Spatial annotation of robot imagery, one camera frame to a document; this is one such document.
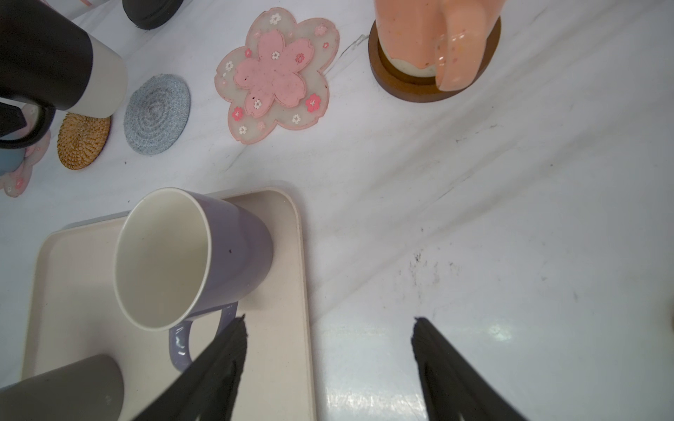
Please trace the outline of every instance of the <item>beige tray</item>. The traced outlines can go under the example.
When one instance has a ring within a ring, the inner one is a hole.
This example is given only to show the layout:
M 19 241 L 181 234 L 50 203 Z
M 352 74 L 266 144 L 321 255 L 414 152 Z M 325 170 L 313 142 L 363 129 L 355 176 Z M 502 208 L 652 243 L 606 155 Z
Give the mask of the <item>beige tray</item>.
M 248 352 L 233 420 L 315 420 L 311 345 L 299 214 L 290 197 L 266 189 L 226 198 L 259 216 L 274 241 L 261 286 L 239 303 Z M 50 235 L 38 254 L 22 377 L 93 356 L 112 356 L 124 377 L 120 420 L 130 420 L 177 377 L 168 332 L 134 327 L 113 291 L 113 251 L 125 218 Z M 215 334 L 219 313 L 192 325 L 197 356 Z

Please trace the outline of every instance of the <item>purple mug handle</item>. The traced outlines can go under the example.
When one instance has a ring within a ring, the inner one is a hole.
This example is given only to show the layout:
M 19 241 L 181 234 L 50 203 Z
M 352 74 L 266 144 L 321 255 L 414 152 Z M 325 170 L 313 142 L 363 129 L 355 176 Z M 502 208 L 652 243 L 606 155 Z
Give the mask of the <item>purple mug handle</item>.
M 239 302 L 234 302 L 222 307 L 216 336 L 237 316 L 238 304 Z M 171 356 L 173 366 L 181 373 L 192 364 L 192 357 L 189 355 L 189 331 L 191 328 L 192 319 L 185 319 L 168 331 L 168 354 Z

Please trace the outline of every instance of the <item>orange mug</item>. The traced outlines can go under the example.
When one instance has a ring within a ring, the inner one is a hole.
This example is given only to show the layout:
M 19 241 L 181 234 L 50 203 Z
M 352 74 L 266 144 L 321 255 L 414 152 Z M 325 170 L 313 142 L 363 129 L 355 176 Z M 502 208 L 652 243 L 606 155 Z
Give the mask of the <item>orange mug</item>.
M 401 72 L 433 77 L 441 91 L 470 85 L 506 0 L 375 0 L 386 58 Z

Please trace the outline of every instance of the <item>purple mug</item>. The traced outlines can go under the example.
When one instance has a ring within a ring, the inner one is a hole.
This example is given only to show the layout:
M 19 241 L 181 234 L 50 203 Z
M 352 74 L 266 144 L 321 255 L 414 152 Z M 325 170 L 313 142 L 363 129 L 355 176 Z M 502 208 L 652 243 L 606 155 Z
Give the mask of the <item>purple mug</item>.
M 115 296 L 134 325 L 169 329 L 171 362 L 184 371 L 192 363 L 192 321 L 221 310 L 220 333 L 238 301 L 267 276 L 273 252 L 269 230 L 247 210 L 171 187 L 155 190 L 119 234 Z

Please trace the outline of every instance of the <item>gray woven coaster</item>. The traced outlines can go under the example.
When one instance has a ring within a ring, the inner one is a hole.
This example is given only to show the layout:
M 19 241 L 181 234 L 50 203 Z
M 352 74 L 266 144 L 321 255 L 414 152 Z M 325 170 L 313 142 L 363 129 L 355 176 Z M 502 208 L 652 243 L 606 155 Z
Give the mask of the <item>gray woven coaster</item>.
M 124 114 L 124 135 L 139 154 L 170 148 L 189 117 L 189 89 L 176 75 L 152 76 L 131 95 Z

